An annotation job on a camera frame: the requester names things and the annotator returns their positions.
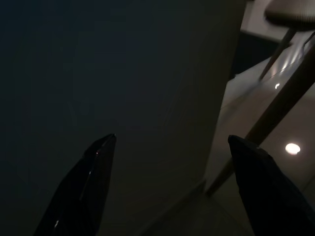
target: wall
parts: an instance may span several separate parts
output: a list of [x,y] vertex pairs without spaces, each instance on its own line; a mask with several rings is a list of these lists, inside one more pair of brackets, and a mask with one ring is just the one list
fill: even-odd
[[134,234],[202,179],[243,0],[3,4],[3,235],[31,235],[108,133],[118,142],[99,235]]

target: tiled floor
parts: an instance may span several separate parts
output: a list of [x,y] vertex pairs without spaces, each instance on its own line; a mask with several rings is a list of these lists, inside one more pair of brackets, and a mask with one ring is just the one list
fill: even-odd
[[[263,11],[269,1],[255,0],[248,3],[242,30],[281,39],[286,29],[275,27],[263,18]],[[292,40],[293,45],[282,53],[262,82],[258,82],[258,77],[267,61],[228,82],[206,171],[208,186],[230,158],[228,135],[246,136],[298,67],[302,60],[301,46],[311,33],[297,34]],[[309,89],[261,145],[313,203],[315,203],[314,107],[315,86]],[[288,143],[297,143],[301,151],[297,155],[289,155],[284,149]],[[213,197],[236,221],[252,233],[238,194],[235,176],[232,176]]]

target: chair seat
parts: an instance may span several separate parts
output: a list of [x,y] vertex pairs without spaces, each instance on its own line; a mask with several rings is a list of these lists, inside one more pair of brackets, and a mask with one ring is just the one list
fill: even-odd
[[315,0],[273,0],[265,16],[272,24],[296,31],[315,30]]

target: wooden chair leg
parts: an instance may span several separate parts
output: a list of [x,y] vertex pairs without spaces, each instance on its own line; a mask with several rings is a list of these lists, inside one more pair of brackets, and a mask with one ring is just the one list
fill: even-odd
[[[285,115],[315,82],[315,45],[305,55],[304,60],[271,102],[245,139],[260,145]],[[230,159],[218,177],[207,190],[207,195],[215,193],[234,173]]]
[[285,34],[285,36],[283,37],[281,43],[279,44],[279,46],[277,47],[275,53],[272,55],[272,57],[270,58],[270,60],[268,61],[268,64],[266,65],[265,69],[262,71],[259,80],[262,80],[264,78],[264,76],[267,74],[268,70],[271,68],[271,66],[275,63],[275,61],[278,59],[278,57],[280,56],[280,54],[283,52],[283,50],[285,49],[285,47],[289,44],[289,42],[291,41],[291,39],[294,37],[294,35],[296,34],[296,31],[293,29],[289,29],[287,31],[287,33]]

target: dark wall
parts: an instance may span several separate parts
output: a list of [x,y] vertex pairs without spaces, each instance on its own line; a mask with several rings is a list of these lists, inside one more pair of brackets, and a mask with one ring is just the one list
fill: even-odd
[[202,180],[243,0],[0,7],[1,234],[31,235],[58,183],[117,134],[99,235],[132,235]]

